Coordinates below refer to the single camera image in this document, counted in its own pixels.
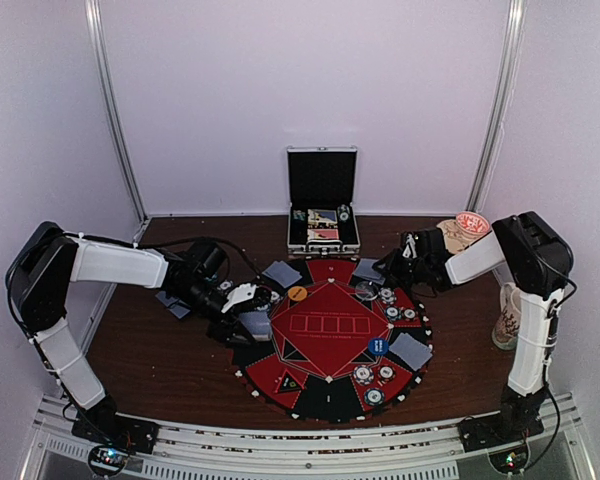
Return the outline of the blue checkered card deck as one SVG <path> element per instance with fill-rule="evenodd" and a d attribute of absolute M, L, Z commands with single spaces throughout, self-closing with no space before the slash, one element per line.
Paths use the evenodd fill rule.
<path fill-rule="evenodd" d="M 243 312 L 239 315 L 239 320 L 256 341 L 271 339 L 271 320 L 265 311 Z"/>

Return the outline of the card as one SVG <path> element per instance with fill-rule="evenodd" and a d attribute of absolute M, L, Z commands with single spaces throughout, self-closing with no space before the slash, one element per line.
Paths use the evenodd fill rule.
<path fill-rule="evenodd" d="M 366 281 L 382 285 L 385 282 L 385 276 L 374 269 L 377 259 L 361 258 L 353 272 L 353 275 Z"/>
<path fill-rule="evenodd" d="M 275 281 L 283 288 L 288 288 L 302 279 L 302 274 L 283 261 L 274 261 L 264 271 L 263 275 Z"/>
<path fill-rule="evenodd" d="M 421 369 L 433 356 L 428 345 L 417 341 L 408 333 L 400 333 L 391 343 L 389 351 L 412 370 Z"/>

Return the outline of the blue chip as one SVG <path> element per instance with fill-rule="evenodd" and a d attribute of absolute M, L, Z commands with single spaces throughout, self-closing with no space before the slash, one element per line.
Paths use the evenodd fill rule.
<path fill-rule="evenodd" d="M 385 394 L 379 388 L 370 388 L 364 392 L 363 400 L 366 405 L 376 407 L 385 401 Z"/>

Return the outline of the chip stack under right arm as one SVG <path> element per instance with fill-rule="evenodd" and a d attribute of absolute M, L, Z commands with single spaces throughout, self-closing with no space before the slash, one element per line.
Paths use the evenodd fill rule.
<path fill-rule="evenodd" d="M 520 322 L 520 290 L 513 282 L 507 282 L 500 289 L 500 314 L 491 332 L 497 348 L 503 351 L 516 348 Z"/>

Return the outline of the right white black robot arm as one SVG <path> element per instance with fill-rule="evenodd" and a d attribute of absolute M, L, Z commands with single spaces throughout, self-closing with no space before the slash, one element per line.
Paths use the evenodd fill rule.
<path fill-rule="evenodd" d="M 558 315 L 569 299 L 574 257 L 567 242 L 536 212 L 492 223 L 488 233 L 458 253 L 447 249 L 443 230 L 404 232 L 401 244 L 373 269 L 402 287 L 426 284 L 437 291 L 468 283 L 505 264 L 519 295 L 520 324 L 512 370 L 492 430 L 515 440 L 549 396 L 548 367 L 557 340 Z"/>

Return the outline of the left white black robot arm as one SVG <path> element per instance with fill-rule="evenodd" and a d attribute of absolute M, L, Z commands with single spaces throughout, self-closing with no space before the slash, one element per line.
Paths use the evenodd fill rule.
<path fill-rule="evenodd" d="M 252 345 L 259 336 L 240 316 L 270 302 L 272 294 L 258 280 L 220 287 L 217 274 L 228 260 L 229 244 L 203 236 L 137 244 L 44 221 L 12 261 L 5 275 L 10 313 L 69 398 L 88 411 L 84 425 L 101 443 L 117 442 L 124 424 L 104 407 L 106 389 L 77 341 L 70 311 L 74 294 L 96 285 L 160 291 L 207 319 L 217 341 Z"/>

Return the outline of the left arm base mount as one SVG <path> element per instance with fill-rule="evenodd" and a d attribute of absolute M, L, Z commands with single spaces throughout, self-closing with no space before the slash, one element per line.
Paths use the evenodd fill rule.
<path fill-rule="evenodd" d="M 94 443 L 111 445 L 131 453 L 151 454 L 159 433 L 152 421 L 114 415 L 104 419 L 79 416 L 71 433 Z"/>

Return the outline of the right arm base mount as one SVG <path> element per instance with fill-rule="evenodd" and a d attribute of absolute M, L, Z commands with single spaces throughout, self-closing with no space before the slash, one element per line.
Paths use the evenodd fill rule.
<path fill-rule="evenodd" d="M 457 428 L 465 452 L 521 442 L 529 436 L 544 432 L 543 423 L 537 415 L 520 426 L 509 424 L 502 412 L 482 417 L 466 417 L 458 423 Z"/>

